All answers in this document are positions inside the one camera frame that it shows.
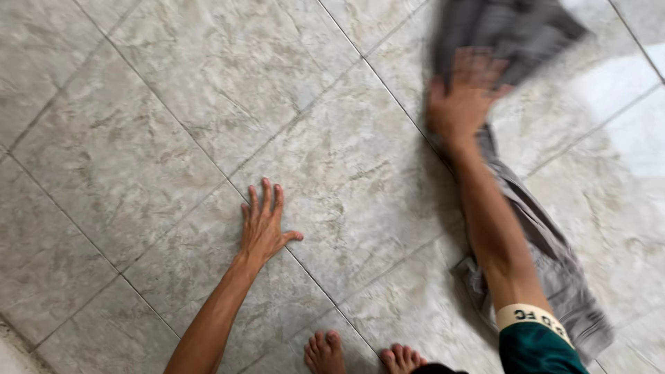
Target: gray cloth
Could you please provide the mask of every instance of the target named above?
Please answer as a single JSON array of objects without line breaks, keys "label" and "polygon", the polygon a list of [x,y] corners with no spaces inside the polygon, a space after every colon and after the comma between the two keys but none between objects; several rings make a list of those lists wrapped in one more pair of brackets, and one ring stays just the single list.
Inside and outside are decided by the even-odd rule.
[{"label": "gray cloth", "polygon": [[518,85],[587,33],[557,0],[449,0],[442,12],[434,67],[445,79],[455,50],[471,45],[493,47],[496,58],[509,60],[497,85]]},{"label": "gray cloth", "polygon": [[[452,0],[444,8],[443,17],[434,45],[434,66],[447,83],[458,47],[495,47],[495,56],[510,62],[500,83],[516,85],[586,33],[556,0]],[[438,136],[430,133],[428,139],[445,158]],[[555,317],[565,327],[582,361],[589,363],[612,343],[612,326],[589,291],[564,235],[515,173],[498,159],[488,125],[478,132],[477,141],[519,218]],[[497,329],[489,290],[475,258],[464,259],[457,271],[481,316]]]}]

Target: green clothing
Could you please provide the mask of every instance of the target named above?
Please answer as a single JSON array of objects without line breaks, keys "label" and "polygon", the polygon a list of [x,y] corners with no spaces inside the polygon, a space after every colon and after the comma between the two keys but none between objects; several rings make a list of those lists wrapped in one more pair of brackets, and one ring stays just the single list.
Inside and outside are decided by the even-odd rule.
[{"label": "green clothing", "polygon": [[501,330],[499,355],[506,374],[588,374],[577,352],[537,322],[514,323]]}]

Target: wrist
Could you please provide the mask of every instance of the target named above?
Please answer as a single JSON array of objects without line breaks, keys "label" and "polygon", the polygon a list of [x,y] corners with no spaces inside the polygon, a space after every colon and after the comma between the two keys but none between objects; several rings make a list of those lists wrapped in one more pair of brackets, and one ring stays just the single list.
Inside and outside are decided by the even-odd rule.
[{"label": "wrist", "polygon": [[478,145],[475,143],[475,139],[473,141],[459,142],[451,145],[448,148],[448,153],[455,168],[464,167],[464,165],[469,162],[475,162],[478,160],[482,161],[483,158]]},{"label": "wrist", "polygon": [[256,256],[252,256],[246,251],[241,250],[237,255],[235,255],[229,268],[238,269],[247,273],[248,275],[256,276],[256,274],[261,271],[263,265],[265,265],[265,261],[263,261],[263,259],[256,258]]}]

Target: toe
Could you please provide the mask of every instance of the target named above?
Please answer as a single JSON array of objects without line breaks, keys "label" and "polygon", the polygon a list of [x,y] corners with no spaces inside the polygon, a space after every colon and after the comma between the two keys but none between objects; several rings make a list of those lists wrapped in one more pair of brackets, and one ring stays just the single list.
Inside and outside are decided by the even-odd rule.
[{"label": "toe", "polygon": [[332,347],[333,351],[336,351],[338,349],[342,349],[342,339],[339,337],[339,333],[335,330],[330,330],[326,334],[326,340],[328,341],[328,344],[330,347]]},{"label": "toe", "polygon": [[317,357],[314,354],[314,351],[312,351],[312,347],[309,345],[309,343],[305,344],[305,355],[309,356],[309,358],[312,360],[314,360]]},{"label": "toe", "polygon": [[317,331],[317,333],[314,334],[314,337],[317,340],[317,346],[319,347],[319,351],[322,351],[326,347],[326,342],[323,340],[323,332]]},{"label": "toe", "polygon": [[314,366],[314,361],[312,361],[311,357],[308,355],[305,355],[305,363],[307,364],[307,367],[312,371],[312,373],[317,372],[317,368]]},{"label": "toe", "polygon": [[310,337],[309,338],[309,347],[314,351],[314,353],[319,352],[319,346],[317,345],[317,338],[315,337]]},{"label": "toe", "polygon": [[399,344],[393,344],[392,352],[395,354],[397,365],[404,366],[404,348]]},{"label": "toe", "polygon": [[410,363],[411,362],[411,356],[413,355],[413,351],[411,350],[411,347],[408,345],[404,347],[404,350],[402,351],[402,354],[404,354],[404,362],[405,363]]},{"label": "toe", "polygon": [[392,373],[394,368],[395,368],[395,353],[389,349],[384,349],[381,352],[381,361],[383,361],[383,364],[388,368],[388,370]]}]

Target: marble-pattern tile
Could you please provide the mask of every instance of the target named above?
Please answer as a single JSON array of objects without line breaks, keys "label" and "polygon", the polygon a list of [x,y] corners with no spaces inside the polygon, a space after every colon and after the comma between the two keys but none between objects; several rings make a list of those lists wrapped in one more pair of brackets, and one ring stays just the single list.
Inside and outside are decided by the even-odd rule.
[{"label": "marble-pattern tile", "polygon": [[38,343],[115,275],[10,157],[0,163],[0,313]]},{"label": "marble-pattern tile", "polygon": [[358,58],[317,0],[146,0],[112,38],[229,174]]},{"label": "marble-pattern tile", "polygon": [[419,125],[423,122],[419,120],[419,116],[426,82],[432,74],[428,47],[439,6],[442,6],[439,1],[430,1],[423,5],[367,56],[367,61],[376,70],[376,74]]},{"label": "marble-pattern tile", "polygon": [[587,371],[589,372],[589,374],[607,374],[596,360],[591,361],[589,366],[587,366]]},{"label": "marble-pattern tile", "polygon": [[346,36],[366,55],[427,0],[321,0]]},{"label": "marble-pattern tile", "polygon": [[117,277],[39,346],[58,373],[160,374],[178,336]]},{"label": "marble-pattern tile", "polygon": [[665,78],[665,1],[612,0],[646,54]]},{"label": "marble-pattern tile", "polygon": [[464,231],[442,236],[340,305],[375,351],[393,343],[429,362],[469,373],[502,373],[498,339],[452,271]]},{"label": "marble-pattern tile", "polygon": [[231,177],[284,186],[289,245],[336,301],[459,222],[457,190],[418,129],[361,61]]},{"label": "marble-pattern tile", "polygon": [[607,374],[665,372],[665,309],[651,311],[618,331],[598,358]]},{"label": "marble-pattern tile", "polygon": [[[226,182],[126,272],[180,336],[238,252],[243,202]],[[223,364],[234,373],[243,369],[332,307],[295,258],[281,250],[247,294]]]},{"label": "marble-pattern tile", "polygon": [[665,305],[665,87],[527,180],[618,325]]},{"label": "marble-pattern tile", "polygon": [[330,329],[339,332],[342,338],[342,356],[348,373],[379,374],[382,372],[383,365],[372,348],[362,340],[362,337],[348,324],[344,316],[334,309],[299,331],[287,343],[262,357],[248,367],[244,373],[311,374],[304,360],[305,344],[316,331],[325,332]]},{"label": "marble-pattern tile", "polygon": [[71,0],[0,3],[0,143],[11,146],[102,35]]},{"label": "marble-pattern tile", "polygon": [[607,0],[561,3],[591,33],[499,101],[491,119],[502,161],[522,177],[659,81]]},{"label": "marble-pattern tile", "polygon": [[77,0],[105,34],[113,29],[113,26],[137,1],[139,0]]},{"label": "marble-pattern tile", "polygon": [[[591,35],[500,101],[490,118],[502,160],[525,176],[658,82],[658,75],[606,0],[562,1]],[[422,125],[436,4],[425,4],[368,61]]]},{"label": "marble-pattern tile", "polygon": [[121,270],[223,181],[108,42],[15,155]]}]

